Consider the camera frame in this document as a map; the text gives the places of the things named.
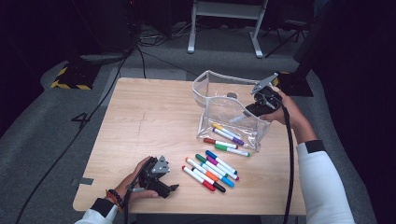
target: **white sleeve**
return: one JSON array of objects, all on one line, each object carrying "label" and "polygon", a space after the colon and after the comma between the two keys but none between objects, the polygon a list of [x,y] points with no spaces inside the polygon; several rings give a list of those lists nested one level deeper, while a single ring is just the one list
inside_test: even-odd
[{"label": "white sleeve", "polygon": [[75,224],[111,224],[116,217],[118,207],[104,199],[97,199],[91,209],[88,209],[84,217]]},{"label": "white sleeve", "polygon": [[319,140],[297,146],[307,223],[355,223],[341,178]]}]

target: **person's left hand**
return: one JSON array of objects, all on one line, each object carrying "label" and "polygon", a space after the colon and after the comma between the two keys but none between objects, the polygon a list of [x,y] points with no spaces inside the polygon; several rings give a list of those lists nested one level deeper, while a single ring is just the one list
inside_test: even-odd
[{"label": "person's left hand", "polygon": [[[150,157],[146,157],[145,159],[143,159],[141,162],[139,162],[136,166],[136,168],[134,168],[134,172],[131,173],[130,175],[127,175],[121,182],[120,184],[114,188],[114,190],[120,195],[120,197],[122,198],[122,201],[124,202],[124,196],[125,193],[127,191],[127,186],[131,184],[131,182],[134,180],[134,177],[137,175],[137,173],[139,172],[139,170],[143,167],[143,165],[149,160]],[[156,198],[158,197],[158,193],[154,190],[144,190],[144,191],[140,191],[140,192],[133,192],[131,193],[131,197],[129,202],[132,202],[138,198]]]}]

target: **black cuff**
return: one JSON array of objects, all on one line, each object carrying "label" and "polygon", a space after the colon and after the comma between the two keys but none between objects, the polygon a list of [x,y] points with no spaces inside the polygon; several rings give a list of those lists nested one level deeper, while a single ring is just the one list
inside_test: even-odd
[{"label": "black cuff", "polygon": [[313,141],[305,142],[305,146],[308,154],[319,151],[326,151],[326,149],[323,146],[323,142],[321,140],[313,140]]},{"label": "black cuff", "polygon": [[107,217],[108,213],[111,211],[113,206],[114,206],[114,203],[112,203],[111,201],[98,198],[98,199],[96,199],[96,201],[93,204],[93,206],[91,207],[91,209],[100,213],[100,215],[102,215],[102,217]]}]

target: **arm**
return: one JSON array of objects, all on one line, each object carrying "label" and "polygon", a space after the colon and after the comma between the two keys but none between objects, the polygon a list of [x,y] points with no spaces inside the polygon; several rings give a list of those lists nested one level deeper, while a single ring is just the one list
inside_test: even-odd
[{"label": "arm", "polygon": [[[311,124],[298,106],[283,92],[283,105],[290,114],[290,126],[297,139],[300,182],[304,196],[307,223],[355,223],[344,186],[337,170],[318,140]],[[282,109],[261,119],[285,124]]]},{"label": "arm", "polygon": [[[143,167],[149,157],[146,157],[141,162],[139,162],[134,169],[134,172],[127,175],[120,184],[114,188],[114,190],[120,195],[123,201],[123,197],[127,190],[127,185],[131,184],[134,177],[138,174],[139,170]],[[145,190],[141,192],[134,192],[131,194],[131,199],[129,203],[138,198],[155,198],[158,197],[157,192],[154,190]],[[76,224],[111,224],[118,212],[118,207],[115,202],[110,197],[105,197],[104,199],[96,199],[95,203],[91,209],[87,210],[84,217],[77,221]]]}]

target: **human hand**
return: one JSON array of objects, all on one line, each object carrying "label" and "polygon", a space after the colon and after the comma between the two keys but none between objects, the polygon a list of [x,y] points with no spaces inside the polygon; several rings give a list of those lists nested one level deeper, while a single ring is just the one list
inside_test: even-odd
[{"label": "human hand", "polygon": [[[278,91],[277,93],[282,97],[283,106],[285,106],[289,111],[290,126],[292,129],[296,128],[296,126],[299,123],[307,122],[305,116],[300,111],[297,104],[295,104],[294,101],[288,95],[286,95],[283,91]],[[261,115],[260,119],[276,120],[276,121],[282,123],[283,125],[286,124],[285,115],[284,115],[283,109],[281,107],[274,113]]]},{"label": "human hand", "polygon": [[[146,162],[149,160],[150,157],[146,157],[145,159],[143,159],[141,162],[139,162],[136,166],[136,168],[134,168],[134,171],[127,175],[121,182],[120,184],[114,188],[114,190],[120,195],[122,201],[124,201],[124,196],[126,194],[127,191],[127,186],[130,185],[132,183],[132,181],[134,180],[134,177],[137,176],[139,170],[146,164]],[[158,197],[158,193],[154,190],[144,190],[144,191],[140,191],[140,192],[133,192],[131,193],[131,197],[129,202],[132,202],[138,198],[156,198]]]},{"label": "human hand", "polygon": [[[300,108],[294,101],[286,95],[283,91],[277,92],[282,97],[282,104],[288,109],[290,115],[290,127],[294,130],[297,143],[316,140],[317,137],[309,123],[308,119],[300,111]],[[271,114],[261,115],[260,119],[276,120],[282,124],[286,124],[285,114],[280,107],[277,111]]]}]

